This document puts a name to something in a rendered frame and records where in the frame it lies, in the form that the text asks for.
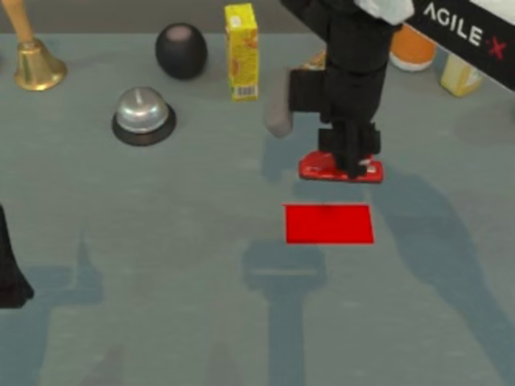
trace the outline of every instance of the gray tabletop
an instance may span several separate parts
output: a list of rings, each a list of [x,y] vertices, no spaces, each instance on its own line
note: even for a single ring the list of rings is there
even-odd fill
[[[437,70],[393,68],[377,116],[386,181],[301,182],[317,117],[279,141],[262,110],[270,77],[315,38],[263,36],[263,96],[243,104],[221,35],[187,83],[161,73],[153,35],[42,39],[70,74],[30,93],[12,80],[13,36],[0,38],[0,200],[37,292],[0,312],[0,384],[515,384],[511,94],[486,82],[456,99]],[[179,116],[157,146],[110,130],[137,85]],[[291,201],[370,203],[376,244],[286,247]]]

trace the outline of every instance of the dark sphere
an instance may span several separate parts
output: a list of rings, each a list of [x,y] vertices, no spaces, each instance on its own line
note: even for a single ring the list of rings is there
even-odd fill
[[[202,73],[208,61],[208,45],[198,28],[174,23],[161,31],[155,42],[159,66],[172,78],[188,80]]]

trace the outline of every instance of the wooden handle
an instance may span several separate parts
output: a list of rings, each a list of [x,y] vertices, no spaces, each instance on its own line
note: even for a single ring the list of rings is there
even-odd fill
[[[25,11],[23,0],[2,0],[2,5],[6,10],[10,23],[13,25],[14,32],[20,43],[30,43],[34,40],[31,22]]]

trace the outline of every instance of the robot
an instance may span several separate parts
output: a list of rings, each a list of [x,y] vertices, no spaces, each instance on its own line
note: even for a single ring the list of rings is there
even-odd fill
[[[380,183],[381,134],[373,123],[393,34],[414,14],[412,0],[280,0],[327,44],[323,71],[286,70],[268,101],[266,127],[278,138],[292,114],[318,113],[318,150],[299,163],[301,179]]]

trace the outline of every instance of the juice box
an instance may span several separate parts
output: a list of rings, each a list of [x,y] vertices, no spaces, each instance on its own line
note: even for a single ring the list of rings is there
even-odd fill
[[[233,101],[258,98],[258,25],[252,4],[225,7],[229,86]]]
[[[476,68],[461,60],[458,56],[449,54],[443,70],[440,84],[455,97],[464,97],[476,91],[483,77]]]

